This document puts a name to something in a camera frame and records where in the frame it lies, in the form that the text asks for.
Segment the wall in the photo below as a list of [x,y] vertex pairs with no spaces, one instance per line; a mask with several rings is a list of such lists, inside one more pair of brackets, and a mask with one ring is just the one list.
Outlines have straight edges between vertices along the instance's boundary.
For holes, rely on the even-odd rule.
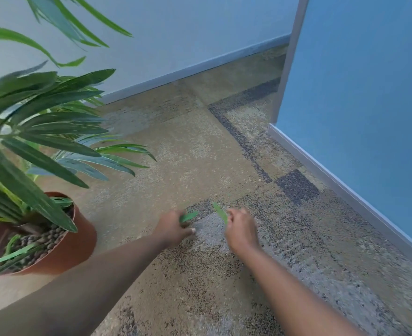
[[[60,62],[88,56],[80,67],[64,68],[63,74],[117,68],[102,86],[106,94],[286,36],[298,5],[298,0],[87,1],[134,38],[110,30],[70,2],[69,9],[110,49],[82,51],[47,23],[39,25],[25,0],[0,0],[0,26],[30,36]],[[0,42],[0,75],[45,59],[31,48]]]
[[309,0],[276,127],[412,239],[412,0]]

